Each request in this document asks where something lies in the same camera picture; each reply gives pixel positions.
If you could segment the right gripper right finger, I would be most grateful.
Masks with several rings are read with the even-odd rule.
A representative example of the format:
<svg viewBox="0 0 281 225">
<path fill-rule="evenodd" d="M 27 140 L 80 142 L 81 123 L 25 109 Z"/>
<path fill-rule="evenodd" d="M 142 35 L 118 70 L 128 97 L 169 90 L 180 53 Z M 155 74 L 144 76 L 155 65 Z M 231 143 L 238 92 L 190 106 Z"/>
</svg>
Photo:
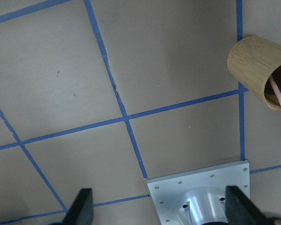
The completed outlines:
<svg viewBox="0 0 281 225">
<path fill-rule="evenodd" d="M 262 212 L 237 186 L 226 186 L 225 215 L 230 225 L 259 225 Z"/>
</svg>

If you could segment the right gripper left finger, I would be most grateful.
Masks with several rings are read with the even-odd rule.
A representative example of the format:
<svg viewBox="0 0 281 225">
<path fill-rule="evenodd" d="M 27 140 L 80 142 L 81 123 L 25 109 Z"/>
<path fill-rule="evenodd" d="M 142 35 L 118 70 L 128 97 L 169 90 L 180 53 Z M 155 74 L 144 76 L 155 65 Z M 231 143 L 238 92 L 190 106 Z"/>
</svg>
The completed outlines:
<svg viewBox="0 0 281 225">
<path fill-rule="evenodd" d="M 82 188 L 61 225 L 91 225 L 94 220 L 92 188 Z"/>
</svg>

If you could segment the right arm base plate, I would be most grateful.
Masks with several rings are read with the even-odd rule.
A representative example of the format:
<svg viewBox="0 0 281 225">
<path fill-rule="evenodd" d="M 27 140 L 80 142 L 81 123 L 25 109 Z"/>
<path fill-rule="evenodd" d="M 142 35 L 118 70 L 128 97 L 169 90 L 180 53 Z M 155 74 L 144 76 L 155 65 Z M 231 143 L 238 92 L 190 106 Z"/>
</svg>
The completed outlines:
<svg viewBox="0 0 281 225">
<path fill-rule="evenodd" d="M 226 186 L 250 196 L 248 160 L 225 163 L 147 180 L 162 225 L 228 224 Z"/>
</svg>

